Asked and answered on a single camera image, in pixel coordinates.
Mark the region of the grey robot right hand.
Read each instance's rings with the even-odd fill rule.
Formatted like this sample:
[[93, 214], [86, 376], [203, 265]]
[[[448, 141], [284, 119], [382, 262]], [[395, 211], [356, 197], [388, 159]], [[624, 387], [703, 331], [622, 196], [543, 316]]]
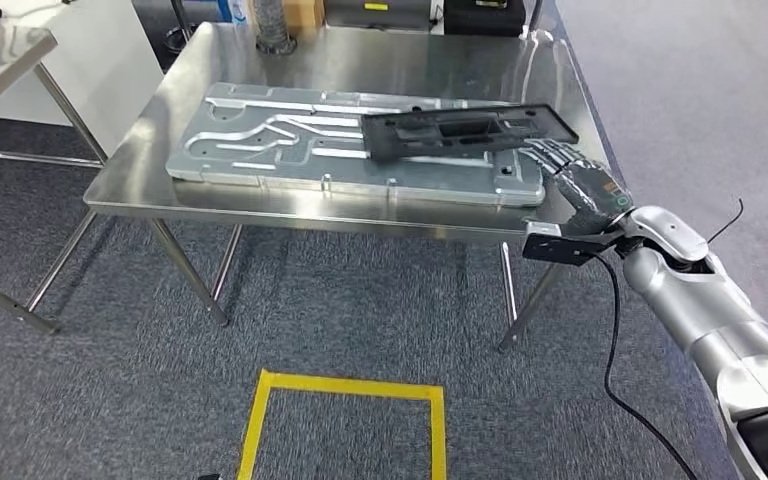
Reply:
[[601, 234], [633, 208], [631, 193], [601, 163], [552, 139], [527, 140], [520, 152], [535, 161], [573, 214], [560, 226], [571, 236]]

